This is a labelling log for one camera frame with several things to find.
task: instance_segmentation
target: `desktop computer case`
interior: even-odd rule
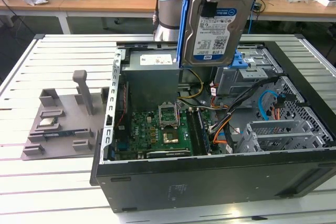
[[[264,44],[335,139],[336,115],[275,42]],[[90,182],[114,212],[302,197],[336,174],[333,148],[110,164],[98,164],[98,149]]]

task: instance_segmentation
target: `blue drive bracket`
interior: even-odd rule
[[[244,61],[244,59],[241,57],[242,56],[242,53],[239,52],[237,49],[236,49],[236,52],[235,52],[235,58],[234,60],[232,61],[232,64],[229,66],[229,68],[247,68],[248,67],[248,64]]]

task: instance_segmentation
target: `label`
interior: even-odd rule
[[[216,88],[211,88],[211,95],[212,95],[213,97],[216,96]]]
[[[187,185],[172,185],[168,188],[168,200],[176,201],[178,198],[182,198],[183,194],[187,190]]]
[[[228,153],[230,153],[230,154],[232,153],[232,148],[228,144],[226,145],[225,149]]]
[[[230,38],[228,26],[236,15],[235,8],[219,8],[213,18],[200,17],[194,46],[195,59],[217,60],[223,56]]]
[[[255,61],[254,61],[254,59],[252,59],[252,58],[248,58],[248,59],[245,58],[245,59],[244,59],[244,62],[249,63],[249,62],[255,62]]]
[[[172,55],[142,55],[140,65],[172,65]]]
[[[59,136],[59,134],[57,133],[50,133],[50,134],[44,134],[44,136],[48,137],[48,136]]]

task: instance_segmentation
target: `hard drive label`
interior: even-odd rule
[[[197,60],[217,60],[224,54],[230,38],[228,26],[236,14],[235,8],[219,8],[213,18],[200,17],[193,53]]]

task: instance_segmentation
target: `electronic component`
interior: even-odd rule
[[[178,127],[177,109],[176,103],[162,104],[159,106],[159,120],[160,127],[165,128],[167,125],[172,127]]]
[[[208,152],[203,139],[204,126],[199,111],[187,111],[186,116],[188,120],[194,156],[207,155]]]
[[[179,139],[179,133],[176,129],[164,129],[163,143],[164,144],[177,144]]]
[[[53,126],[55,122],[57,122],[57,118],[43,118],[37,127]]]
[[[156,151],[148,152],[146,158],[162,158],[162,157],[186,157],[190,156],[190,151]]]

